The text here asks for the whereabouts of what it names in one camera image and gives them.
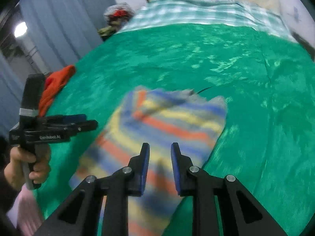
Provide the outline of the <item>person's left hand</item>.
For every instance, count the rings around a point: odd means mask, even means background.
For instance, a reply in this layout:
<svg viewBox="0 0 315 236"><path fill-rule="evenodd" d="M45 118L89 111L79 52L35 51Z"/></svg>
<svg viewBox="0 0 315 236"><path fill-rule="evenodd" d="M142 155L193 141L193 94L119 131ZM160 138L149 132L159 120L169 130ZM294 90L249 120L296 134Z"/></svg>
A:
<svg viewBox="0 0 315 236"><path fill-rule="evenodd" d="M28 175L31 181L34 181L36 184L42 184L47 180L51 171L49 165L51 149L49 145L39 145L39 151L43 156L39 160L36 160L35 155L20 146L11 149L10 162L4 168L4 176L13 189L20 191L26 182L25 174L22 169L24 163L34 163L34 170Z"/></svg>

